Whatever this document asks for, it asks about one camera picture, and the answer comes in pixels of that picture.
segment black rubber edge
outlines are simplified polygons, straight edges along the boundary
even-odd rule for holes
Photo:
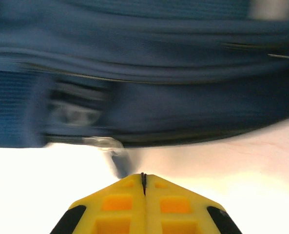
[[[143,172],[141,173],[141,182],[142,182],[142,187],[143,187],[143,193],[145,195],[146,192],[146,174],[144,174]]]
[[[213,206],[207,207],[207,211],[221,234],[242,234],[227,212]]]
[[[72,234],[85,210],[86,207],[80,205],[65,212],[50,234]]]

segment white surface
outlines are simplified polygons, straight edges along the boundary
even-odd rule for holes
[[[135,153],[138,172],[219,202],[243,234],[289,234],[289,121],[227,141]],[[89,146],[0,149],[0,234],[49,234],[72,202],[117,181],[108,162]]]

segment zipper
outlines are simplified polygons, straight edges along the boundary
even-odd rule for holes
[[[124,76],[124,78],[106,78],[106,77],[100,77],[100,76],[91,76],[91,75],[87,75],[87,74],[80,74],[80,73],[76,73],[76,72],[69,72],[69,71],[65,71],[65,70],[60,70],[60,69],[56,69],[56,68],[51,68],[51,67],[47,67],[47,66],[43,66],[43,65],[38,65],[38,64],[34,64],[34,63],[22,63],[22,65],[24,66],[25,69],[30,70],[30,71],[44,71],[44,72],[48,72],[48,73],[55,73],[55,74],[62,74],[62,75],[66,75],[66,76],[73,76],[73,77],[80,77],[80,78],[87,78],[87,79],[94,79],[94,80],[103,80],[103,81],[110,81],[110,82],[122,82],[122,83],[142,83],[142,84],[160,84],[160,85],[167,85],[167,84],[198,84],[198,83],[214,83],[217,81],[222,81],[224,78],[222,78],[224,75],[221,74],[221,72],[216,72],[219,75],[219,78],[216,78],[217,75],[212,74],[211,78],[209,79],[208,75],[206,74],[204,75],[204,69],[208,70],[208,71],[214,71],[214,69],[246,69],[249,68],[249,66],[260,66],[264,63],[264,66],[262,66],[265,70],[268,69],[267,64],[271,64],[271,63],[276,63],[276,67],[280,67],[282,66],[282,69],[286,66],[285,63],[287,62],[283,62],[280,63],[279,61],[282,60],[289,60],[289,54],[285,53],[286,48],[289,46],[289,44],[263,44],[263,45],[257,45],[257,44],[240,44],[240,43],[222,43],[221,46],[227,50],[235,50],[235,51],[239,51],[242,53],[245,52],[259,52],[259,53],[264,53],[266,56],[268,56],[269,58],[272,58],[273,60],[267,60],[267,61],[259,61],[257,60],[256,62],[251,62],[251,63],[244,63],[244,64],[235,64],[235,65],[229,65],[229,66],[219,66],[219,65],[215,65],[215,66],[208,66],[208,67],[199,67],[199,69],[197,68],[187,68],[187,72],[189,71],[193,71],[195,70],[196,74],[194,75],[187,75],[182,77],[182,79],[178,79],[176,78],[175,80],[172,79],[172,77],[163,77],[163,76],[156,76],[156,75],[150,75],[150,76],[144,76],[144,75],[130,75],[130,74],[120,74],[117,73],[117,75],[120,76]],[[128,77],[144,77],[142,79],[147,79],[147,80],[135,80],[135,79],[131,79]]]

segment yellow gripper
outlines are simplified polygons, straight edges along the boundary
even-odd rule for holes
[[[71,205],[51,234],[241,234],[218,203],[155,175],[130,175]]]

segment blue backpack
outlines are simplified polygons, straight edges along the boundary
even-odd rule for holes
[[[289,11],[252,2],[0,0],[0,147],[117,156],[289,118]]]

